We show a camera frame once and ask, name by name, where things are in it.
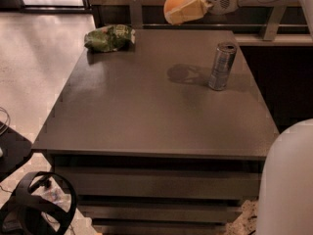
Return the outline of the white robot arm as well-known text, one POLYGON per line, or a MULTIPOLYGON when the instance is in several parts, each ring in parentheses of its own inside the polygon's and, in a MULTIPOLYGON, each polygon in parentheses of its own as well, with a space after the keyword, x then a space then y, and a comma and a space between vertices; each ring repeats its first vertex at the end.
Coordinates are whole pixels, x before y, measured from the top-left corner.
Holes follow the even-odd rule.
MULTIPOLYGON (((165 0, 169 24, 223 15, 246 5, 298 1, 313 34, 313 0, 165 0)), ((255 235, 313 235, 313 119, 282 132, 267 155, 261 177, 255 235)))

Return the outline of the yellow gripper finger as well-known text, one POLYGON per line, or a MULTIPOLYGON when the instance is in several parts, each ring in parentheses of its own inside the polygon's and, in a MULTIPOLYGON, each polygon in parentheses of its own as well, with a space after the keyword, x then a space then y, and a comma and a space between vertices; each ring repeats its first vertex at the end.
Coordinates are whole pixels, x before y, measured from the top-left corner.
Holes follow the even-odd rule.
POLYGON ((180 6, 164 13, 164 17, 169 24, 183 24, 201 19, 210 7, 206 0, 186 0, 180 6))

